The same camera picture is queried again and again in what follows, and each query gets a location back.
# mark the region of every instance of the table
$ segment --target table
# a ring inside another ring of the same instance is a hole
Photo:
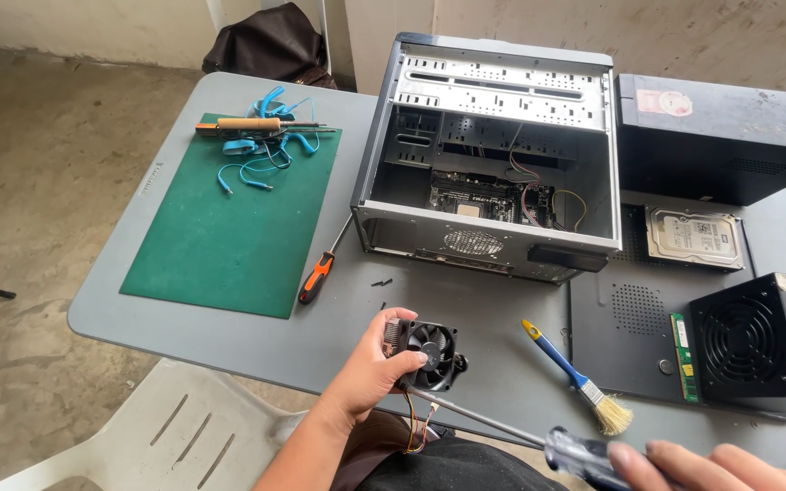
[[[321,296],[307,307],[294,302],[289,320],[118,294],[194,124],[206,112],[237,114],[276,85],[280,84],[230,73],[213,73],[198,83],[75,296],[68,312],[71,329],[128,348],[319,393],[343,366],[368,321],[387,302],[459,330],[458,351],[468,357],[470,368],[445,398],[537,435],[562,425],[584,436],[598,436],[595,419],[567,388],[566,377],[519,326],[523,318],[545,326],[546,336],[565,350],[560,329],[569,325],[567,286],[365,253],[354,230],[349,230]],[[312,96],[318,120],[343,129],[305,265],[307,273],[332,244],[349,213],[377,98],[283,85],[284,100]],[[747,219],[758,271],[786,273],[786,190],[748,209],[731,210]],[[388,278],[393,282],[387,286],[369,286]],[[786,468],[786,423],[636,397],[626,397],[625,402],[636,416],[621,441],[642,446],[645,441],[666,439],[701,453],[730,442]],[[379,407],[407,411],[401,396],[388,396]],[[416,411],[425,416],[429,406],[417,401]],[[517,441],[450,411],[439,411],[433,418],[458,429]]]

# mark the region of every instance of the concrete floor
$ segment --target concrete floor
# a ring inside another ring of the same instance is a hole
[[[0,480],[92,436],[157,361],[74,335],[66,311],[201,77],[0,51],[0,287],[17,292],[0,300]],[[243,383],[288,411],[314,400]]]

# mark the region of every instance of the green mat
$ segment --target green mat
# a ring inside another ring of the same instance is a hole
[[[206,114],[202,122],[218,117],[232,116]],[[341,136],[321,134],[314,155],[291,139],[289,169],[245,171],[273,190],[242,183],[238,167],[225,169],[228,194],[217,171],[248,157],[223,155],[222,140],[195,135],[120,292],[289,318]],[[313,135],[307,139],[314,146]]]

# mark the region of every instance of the blue paint brush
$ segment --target blue paint brush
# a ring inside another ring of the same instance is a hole
[[[612,436],[624,432],[630,425],[630,422],[632,422],[632,411],[618,404],[613,398],[603,394],[599,387],[596,387],[596,384],[590,382],[589,378],[578,373],[572,364],[556,350],[551,341],[548,341],[533,324],[529,321],[520,321],[520,324],[527,331],[527,335],[535,341],[535,344],[546,355],[550,356],[569,376],[572,386],[578,389],[578,393],[584,397],[584,400],[593,409],[596,419],[599,420],[599,428],[602,430],[603,435]]]

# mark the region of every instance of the black fan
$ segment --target black fan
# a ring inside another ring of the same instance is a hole
[[[455,352],[457,329],[431,322],[390,319],[384,329],[384,355],[402,351],[426,353],[426,364],[419,370],[406,373],[399,380],[424,391],[448,391],[454,379],[468,367],[465,356]]]
[[[770,381],[783,362],[772,329],[772,311],[751,298],[713,307],[703,319],[701,334],[708,369],[721,382]]]

